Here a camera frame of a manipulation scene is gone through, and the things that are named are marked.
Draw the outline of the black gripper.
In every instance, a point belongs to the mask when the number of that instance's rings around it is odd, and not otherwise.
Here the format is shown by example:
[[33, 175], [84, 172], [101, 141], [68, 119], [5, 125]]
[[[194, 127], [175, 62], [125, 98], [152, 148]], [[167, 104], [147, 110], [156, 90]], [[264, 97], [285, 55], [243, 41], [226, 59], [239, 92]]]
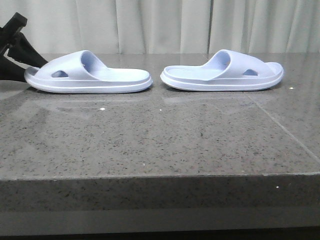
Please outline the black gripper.
[[25, 82], [25, 69], [8, 60], [4, 54], [15, 61], [41, 68], [48, 63], [29, 43], [21, 29], [27, 24], [27, 18], [16, 12], [13, 17], [0, 28], [0, 79]]

